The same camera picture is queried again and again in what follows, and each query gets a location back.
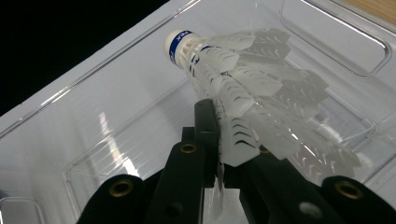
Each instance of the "blue band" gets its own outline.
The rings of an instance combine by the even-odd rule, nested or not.
[[[183,31],[180,32],[175,38],[172,40],[171,46],[169,48],[169,57],[171,58],[172,63],[176,64],[175,55],[176,48],[180,41],[184,38],[184,36],[192,34],[191,31]]]

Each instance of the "plastic shuttlecock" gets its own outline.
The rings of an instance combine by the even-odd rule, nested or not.
[[[175,30],[165,40],[169,59],[185,70],[198,98],[210,98],[221,127],[221,161],[238,166],[260,154],[293,159],[316,179],[335,173],[352,176],[359,165],[347,142],[323,128],[320,103],[328,84],[312,71],[289,66],[289,35],[253,30],[201,37]]]

